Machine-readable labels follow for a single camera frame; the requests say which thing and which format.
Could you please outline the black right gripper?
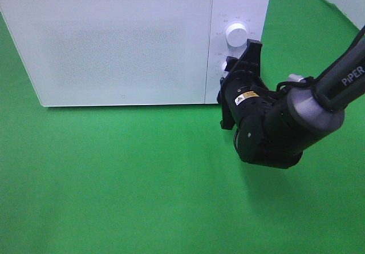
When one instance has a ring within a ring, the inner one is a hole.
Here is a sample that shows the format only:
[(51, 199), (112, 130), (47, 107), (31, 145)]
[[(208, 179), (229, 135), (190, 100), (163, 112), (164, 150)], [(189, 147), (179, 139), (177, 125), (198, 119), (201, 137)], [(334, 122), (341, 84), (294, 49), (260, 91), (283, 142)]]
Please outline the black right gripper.
[(220, 105), (239, 106), (249, 98), (259, 97), (258, 90), (264, 89), (261, 73), (262, 43), (248, 39), (246, 50), (240, 58), (227, 56), (224, 71), (226, 77), (220, 79), (217, 102)]

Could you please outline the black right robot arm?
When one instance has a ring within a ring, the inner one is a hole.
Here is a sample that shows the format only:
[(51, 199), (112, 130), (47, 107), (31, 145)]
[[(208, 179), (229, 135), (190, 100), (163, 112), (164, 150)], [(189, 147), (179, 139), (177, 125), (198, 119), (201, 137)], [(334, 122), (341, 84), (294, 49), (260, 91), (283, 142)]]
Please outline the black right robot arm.
[(345, 108), (364, 94), (364, 31), (318, 77), (291, 74), (273, 91), (261, 78), (261, 48), (250, 39), (239, 58), (227, 57), (217, 95), (220, 126), (235, 130), (233, 144), (243, 162), (287, 169), (338, 130)]

